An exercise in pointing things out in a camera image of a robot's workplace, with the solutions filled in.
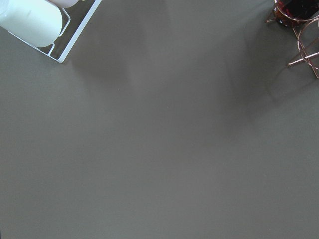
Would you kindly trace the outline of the red tea bottle in rack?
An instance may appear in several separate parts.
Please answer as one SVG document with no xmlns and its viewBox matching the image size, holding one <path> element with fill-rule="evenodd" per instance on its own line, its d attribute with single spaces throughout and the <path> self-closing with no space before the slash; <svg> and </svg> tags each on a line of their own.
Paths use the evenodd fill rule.
<svg viewBox="0 0 319 239">
<path fill-rule="evenodd" d="M 296 27 L 319 16 L 318 0 L 275 0 L 274 18 L 287 27 Z"/>
</svg>

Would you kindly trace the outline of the pale green cup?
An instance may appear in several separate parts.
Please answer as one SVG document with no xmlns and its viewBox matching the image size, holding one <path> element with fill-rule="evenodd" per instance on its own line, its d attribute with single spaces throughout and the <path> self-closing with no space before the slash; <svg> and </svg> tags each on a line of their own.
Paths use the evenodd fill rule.
<svg viewBox="0 0 319 239">
<path fill-rule="evenodd" d="M 2 0 L 0 26 L 23 41 L 46 47 L 60 35 L 62 14 L 46 0 Z"/>
</svg>

